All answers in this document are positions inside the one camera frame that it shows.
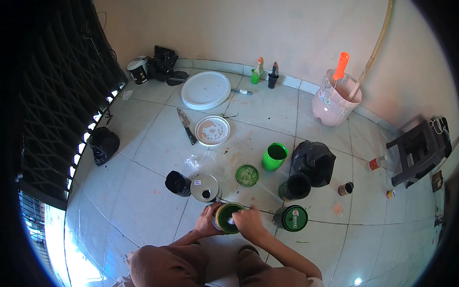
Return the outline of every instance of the hand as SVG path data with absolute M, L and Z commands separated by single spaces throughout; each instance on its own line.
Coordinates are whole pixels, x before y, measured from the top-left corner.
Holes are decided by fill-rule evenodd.
M 250 210 L 233 212 L 233 220 L 242 236 L 255 245 L 260 246 L 264 238 L 272 236 L 263 226 L 260 210 L 253 204 Z
M 196 222 L 193 232 L 199 235 L 200 238 L 209 237 L 213 235 L 223 235 L 223 231 L 218 230 L 212 224 L 212 214 L 222 203 L 217 201 L 211 205 L 207 205 L 199 215 L 198 221 Z

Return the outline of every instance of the black stool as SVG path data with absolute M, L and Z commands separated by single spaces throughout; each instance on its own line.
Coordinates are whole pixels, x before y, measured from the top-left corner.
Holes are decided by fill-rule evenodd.
M 445 141 L 426 120 L 406 134 L 388 142 L 386 148 L 397 145 L 402 172 L 392 177 L 392 185 L 407 181 L 406 188 L 420 180 L 436 167 L 445 156 Z M 407 156 L 411 154 L 413 165 L 408 166 Z

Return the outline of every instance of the metal window grille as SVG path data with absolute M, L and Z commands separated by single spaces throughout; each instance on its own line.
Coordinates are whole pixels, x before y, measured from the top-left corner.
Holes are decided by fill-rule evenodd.
M 19 191 L 22 218 L 29 230 L 37 255 L 43 260 L 46 268 L 53 274 L 46 247 L 45 237 L 45 206 L 43 202 Z
M 23 121 L 23 180 L 43 202 L 65 209 L 69 167 L 93 116 L 127 78 L 89 0 L 63 1 L 31 36 L 18 75 Z M 57 199 L 58 206 L 46 198 Z

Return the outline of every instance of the person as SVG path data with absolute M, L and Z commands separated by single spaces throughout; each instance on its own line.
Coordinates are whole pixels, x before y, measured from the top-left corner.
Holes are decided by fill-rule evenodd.
M 205 286 L 208 257 L 197 242 L 201 238 L 223 235 L 212 224 L 212 214 L 221 202 L 206 206 L 195 228 L 168 246 L 143 246 L 130 252 L 126 260 L 130 277 L 120 277 L 114 287 Z M 311 261 L 276 239 L 262 224 L 255 205 L 233 213 L 242 236 L 269 254 L 284 267 L 273 268 L 263 262 L 252 245 L 244 245 L 237 256 L 236 274 L 243 287 L 323 287 L 322 274 Z

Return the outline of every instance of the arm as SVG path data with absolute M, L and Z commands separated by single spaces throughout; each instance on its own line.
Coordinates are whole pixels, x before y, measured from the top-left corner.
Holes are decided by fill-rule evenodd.
M 306 277 L 322 280 L 322 273 L 314 263 L 280 242 L 263 227 L 260 211 L 255 205 L 250 210 L 234 212 L 233 220 L 244 238 L 266 250 L 284 266 L 292 267 Z
M 170 246 L 185 246 L 195 243 L 201 238 L 222 235 L 225 234 L 223 231 L 216 229 L 212 224 L 212 214 L 214 210 L 220 207 L 222 203 L 220 201 L 207 205 L 201 215 L 199 215 L 198 221 L 196 222 L 195 228 L 185 234 L 182 238 L 169 244 Z

